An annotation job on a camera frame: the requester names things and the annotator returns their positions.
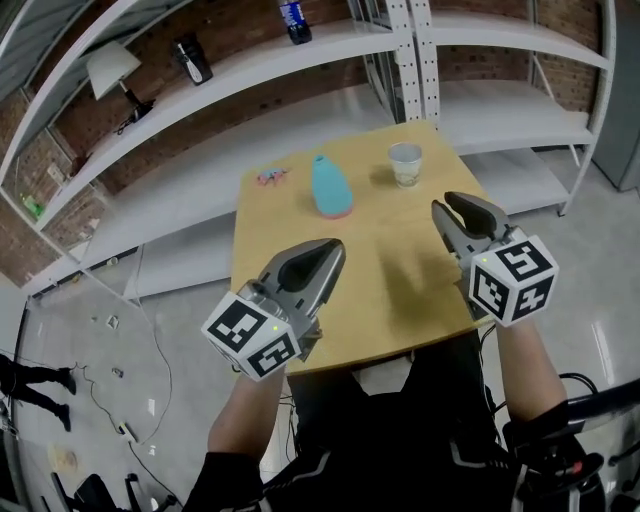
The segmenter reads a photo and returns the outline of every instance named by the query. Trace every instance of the black jacket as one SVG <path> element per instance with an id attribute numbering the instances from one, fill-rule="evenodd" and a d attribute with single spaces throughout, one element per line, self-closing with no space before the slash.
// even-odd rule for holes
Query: black jacket
<path id="1" fill-rule="evenodd" d="M 0 354 L 0 391 L 10 394 L 16 386 L 16 364 Z"/>

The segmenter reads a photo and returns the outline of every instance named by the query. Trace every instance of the lamp base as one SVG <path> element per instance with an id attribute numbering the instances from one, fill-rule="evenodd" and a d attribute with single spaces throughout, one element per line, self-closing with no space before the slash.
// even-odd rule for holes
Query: lamp base
<path id="1" fill-rule="evenodd" d="M 131 112 L 131 115 L 129 116 L 130 123 L 131 124 L 137 123 L 138 121 L 140 121 L 140 119 L 142 119 L 149 112 L 151 112 L 155 102 L 156 100 L 151 100 L 151 101 L 147 101 L 145 103 L 140 103 L 136 105 L 136 108 L 133 110 L 133 112 Z"/>
<path id="2" fill-rule="evenodd" d="M 151 112 L 151 110 L 153 109 L 153 105 L 156 102 L 156 100 L 150 100 L 142 103 L 136 97 L 134 92 L 131 89 L 129 89 L 127 86 L 125 86 L 123 82 L 120 82 L 120 86 L 124 90 L 124 95 L 129 100 L 129 103 L 131 103 L 131 105 L 133 106 L 133 112 L 131 112 L 131 115 L 129 115 L 127 120 L 124 121 L 118 128 L 118 131 L 117 131 L 118 135 L 121 135 L 127 126 L 129 126 L 130 124 L 137 123 L 138 121 L 140 121 L 140 119 L 142 119 L 149 112 Z"/>

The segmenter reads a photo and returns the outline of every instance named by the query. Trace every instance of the paper cup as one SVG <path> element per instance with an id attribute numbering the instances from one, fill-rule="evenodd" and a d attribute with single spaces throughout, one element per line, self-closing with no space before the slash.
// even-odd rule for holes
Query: paper cup
<path id="1" fill-rule="evenodd" d="M 422 148 L 416 144 L 399 142 L 389 148 L 396 184 L 401 188 L 413 187 L 420 178 Z"/>

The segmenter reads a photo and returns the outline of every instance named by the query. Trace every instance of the shelving unit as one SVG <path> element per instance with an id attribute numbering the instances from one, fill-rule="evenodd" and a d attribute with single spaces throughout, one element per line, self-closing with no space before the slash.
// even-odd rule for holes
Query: shelving unit
<path id="1" fill-rule="evenodd" d="M 560 204 L 569 197 L 553 171 L 529 148 L 467 155 L 462 160 L 507 215 Z"/>
<path id="2" fill-rule="evenodd" d="M 440 113 L 440 132 L 459 155 L 593 141 L 581 116 L 525 82 L 442 82 Z"/>
<path id="3" fill-rule="evenodd" d="M 598 141 L 615 66 L 615 6 L 603 4 L 602 54 L 537 24 L 535 0 L 531 19 L 518 20 L 471 12 L 432 12 L 424 1 L 411 0 L 412 30 L 419 42 L 424 115 L 451 142 L 489 196 L 507 213 L 559 205 L 566 214 Z M 379 23 L 385 26 L 384 18 Z M 440 82 L 437 48 L 479 45 L 531 52 L 535 65 L 528 82 L 466 80 Z M 555 102 L 536 52 L 576 60 L 600 69 L 593 112 L 587 119 Z M 546 93 L 534 85 L 538 74 Z M 584 145 L 579 161 L 574 145 Z M 530 148 L 568 145 L 578 165 L 567 191 Z"/>
<path id="4" fill-rule="evenodd" d="M 235 214 L 229 214 L 146 244 L 138 250 L 138 264 L 134 265 L 124 298 L 231 277 L 234 229 Z"/>
<path id="5" fill-rule="evenodd" d="M 93 0 L 27 0 L 0 42 L 0 101 L 28 84 Z"/>
<path id="6" fill-rule="evenodd" d="M 90 267 L 133 247 L 235 212 L 244 172 L 330 139 L 393 124 L 368 85 L 310 98 L 206 140 L 113 199 L 82 259 Z"/>
<path id="7" fill-rule="evenodd" d="M 233 55 L 212 66 L 213 80 L 196 88 L 185 79 L 158 98 L 144 120 L 127 128 L 123 135 L 110 134 L 98 143 L 78 175 L 47 205 L 36 226 L 43 229 L 76 194 L 129 151 L 208 105 L 301 69 L 367 53 L 393 51 L 399 46 L 399 38 L 391 30 L 347 20 L 315 27 L 313 40 L 305 45 L 295 46 L 285 35 Z"/>
<path id="8" fill-rule="evenodd" d="M 50 0 L 31 0 L 39 4 Z M 44 130 L 52 117 L 87 77 L 86 62 L 103 44 L 116 40 L 129 44 L 158 21 L 192 0 L 117 0 L 69 48 L 31 101 L 9 144 L 2 165 L 0 183 L 24 148 Z"/>
<path id="9" fill-rule="evenodd" d="M 171 9 L 178 5 L 175 1 Z M 69 94 L 73 95 L 69 91 L 86 76 L 84 65 L 98 42 L 118 39 L 120 36 L 114 33 L 120 33 L 122 18 L 131 21 L 124 14 L 133 14 L 130 10 L 134 6 L 135 12 L 142 14 L 146 12 L 140 9 L 143 5 L 154 3 L 157 0 L 118 0 L 74 43 L 23 118 L 0 168 L 2 176 L 28 140 L 55 116 L 56 109 L 64 108 Z M 25 291 L 37 293 L 65 277 L 61 275 L 64 272 L 80 270 L 95 280 L 89 272 L 93 265 L 144 244 L 148 245 L 146 251 L 140 251 L 139 272 L 136 269 L 126 292 L 109 289 L 124 300 L 130 301 L 136 292 L 144 296 L 228 276 L 233 212 L 244 172 L 331 138 L 396 122 L 389 102 L 390 97 L 395 98 L 395 85 L 387 91 L 369 63 L 369 84 L 310 98 L 243 123 L 144 176 L 109 201 L 111 209 L 82 251 L 67 253 L 46 235 L 44 227 L 91 180 L 168 126 L 256 84 L 319 64 L 393 52 L 402 80 L 404 118 L 419 119 L 421 94 L 407 5 L 405 0 L 388 0 L 387 7 L 392 12 L 391 28 L 361 19 L 315 26 L 310 43 L 295 46 L 283 36 L 216 63 L 212 66 L 214 79 L 200 87 L 193 87 L 185 79 L 157 98 L 154 110 L 122 137 L 113 135 L 102 140 L 37 223 L 30 221 L 20 205 L 12 203 L 32 229 L 61 254 L 60 260 L 24 287 Z M 164 275 L 167 269 L 172 270 L 171 276 Z"/>

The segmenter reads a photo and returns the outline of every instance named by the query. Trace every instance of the white metal shelf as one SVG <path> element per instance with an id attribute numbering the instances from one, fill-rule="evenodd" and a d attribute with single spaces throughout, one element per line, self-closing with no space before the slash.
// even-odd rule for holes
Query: white metal shelf
<path id="1" fill-rule="evenodd" d="M 360 85 L 288 105 L 215 135 L 116 196 L 82 264 L 90 267 L 133 247 L 234 212 L 242 176 L 251 168 L 269 165 L 333 138 L 390 124 L 393 119 L 370 87 Z"/>
<path id="2" fill-rule="evenodd" d="M 38 70 L 93 0 L 27 0 L 0 42 L 0 101 Z"/>
<path id="3" fill-rule="evenodd" d="M 83 242 L 69 252 L 78 260 L 81 260 L 89 246 L 89 242 Z M 69 258 L 62 256 L 51 263 L 48 267 L 33 276 L 28 283 L 22 287 L 22 291 L 27 295 L 35 295 L 36 293 L 55 285 L 65 277 L 79 272 L 80 266 L 71 261 Z"/>
<path id="4" fill-rule="evenodd" d="M 234 230 L 235 215 L 229 214 L 154 240 L 144 247 L 139 272 L 134 265 L 124 298 L 231 277 Z"/>
<path id="5" fill-rule="evenodd" d="M 525 82 L 442 82 L 440 108 L 440 133 L 459 155 L 593 142 L 580 115 Z"/>
<path id="6" fill-rule="evenodd" d="M 569 192 L 531 149 L 463 156 L 489 198 L 507 215 L 564 203 Z"/>
<path id="7" fill-rule="evenodd" d="M 91 52 L 117 40 L 128 44 L 191 0 L 117 0 L 76 41 L 51 71 L 29 105 L 0 166 L 0 183 L 14 159 L 47 127 L 53 115 L 87 76 Z"/>
<path id="8" fill-rule="evenodd" d="M 221 99 L 259 83 L 326 62 L 395 50 L 398 37 L 368 23 L 339 21 L 314 27 L 313 40 L 296 46 L 288 36 L 257 45 L 212 67 L 214 78 L 194 87 L 189 80 L 158 98 L 155 108 L 123 135 L 110 134 L 93 149 L 80 172 L 47 205 L 37 228 L 53 217 L 93 179 L 129 151 L 168 126 Z"/>
<path id="9" fill-rule="evenodd" d="M 608 69 L 609 61 L 586 46 L 527 20 L 460 11 L 432 11 L 433 42 L 549 53 Z"/>

